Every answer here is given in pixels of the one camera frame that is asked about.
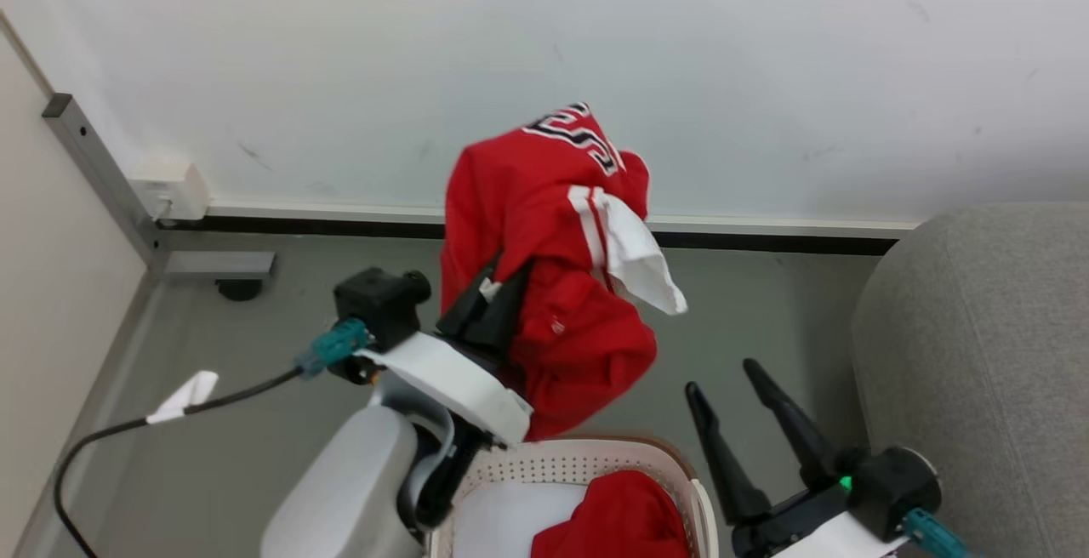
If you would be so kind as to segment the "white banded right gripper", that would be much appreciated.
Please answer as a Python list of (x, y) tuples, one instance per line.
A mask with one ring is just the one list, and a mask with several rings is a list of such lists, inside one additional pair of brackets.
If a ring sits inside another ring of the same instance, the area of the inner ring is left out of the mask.
[(804, 488), (771, 504), (724, 441), (715, 410), (696, 381), (685, 384), (703, 460), (736, 557), (896, 557), (907, 544), (913, 451), (871, 454), (835, 448), (755, 359), (743, 369), (800, 464)]

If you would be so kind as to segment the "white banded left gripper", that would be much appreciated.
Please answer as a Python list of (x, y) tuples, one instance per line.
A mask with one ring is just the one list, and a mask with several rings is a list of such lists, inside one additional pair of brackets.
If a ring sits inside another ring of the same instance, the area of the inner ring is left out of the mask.
[[(470, 286), (436, 323), (436, 331), (451, 339), (473, 339), (473, 345), (486, 356), (507, 360), (521, 329), (522, 304), (533, 280), (534, 262), (525, 260), (501, 281), (494, 276), (500, 259), (501, 254), (497, 254), (474, 276)], [(420, 395), (503, 445), (525, 441), (533, 407), (492, 373), (431, 333), (413, 333), (386, 353), (359, 349), (354, 356), (369, 359), (377, 367), (393, 372)]]

